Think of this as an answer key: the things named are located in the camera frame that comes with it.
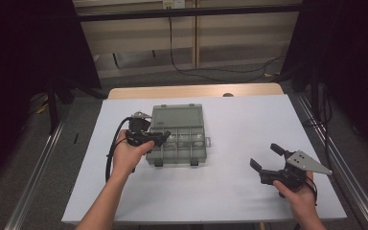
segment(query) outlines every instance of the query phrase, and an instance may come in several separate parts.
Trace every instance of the person's right hand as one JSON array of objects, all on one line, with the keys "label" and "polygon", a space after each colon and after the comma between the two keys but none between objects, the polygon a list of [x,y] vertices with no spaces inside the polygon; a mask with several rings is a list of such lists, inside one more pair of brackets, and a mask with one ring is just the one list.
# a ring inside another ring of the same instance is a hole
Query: person's right hand
[{"label": "person's right hand", "polygon": [[[307,172],[307,177],[313,180],[312,172]],[[312,186],[311,181],[307,179],[307,182]],[[316,213],[313,193],[307,185],[295,192],[278,180],[273,181],[273,185],[288,199],[291,213],[303,229],[325,229]]]}]

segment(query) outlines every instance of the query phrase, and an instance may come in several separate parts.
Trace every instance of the white tabletop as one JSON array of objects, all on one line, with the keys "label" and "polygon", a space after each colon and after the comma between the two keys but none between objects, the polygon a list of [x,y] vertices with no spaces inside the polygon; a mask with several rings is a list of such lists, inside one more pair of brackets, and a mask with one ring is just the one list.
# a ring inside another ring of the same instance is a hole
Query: white tabletop
[{"label": "white tabletop", "polygon": [[[198,167],[155,168],[145,157],[131,174],[115,216],[119,223],[219,223],[292,219],[288,202],[260,183],[250,166],[280,170],[284,157],[270,149],[302,150],[318,160],[287,95],[234,98],[106,100],[62,221],[77,223],[104,186],[106,155],[117,126],[136,111],[160,104],[202,104],[212,146]],[[314,174],[322,219],[346,214],[326,175]]]}]

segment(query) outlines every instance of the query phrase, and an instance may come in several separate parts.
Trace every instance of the gray toolbox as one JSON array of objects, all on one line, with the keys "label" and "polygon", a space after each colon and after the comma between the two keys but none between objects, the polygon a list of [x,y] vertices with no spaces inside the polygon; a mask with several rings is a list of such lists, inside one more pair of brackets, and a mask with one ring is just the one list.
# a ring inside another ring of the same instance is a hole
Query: gray toolbox
[{"label": "gray toolbox", "polygon": [[149,164],[190,164],[197,166],[207,158],[201,104],[156,105],[151,115],[150,132],[172,134],[161,147],[146,155]]}]

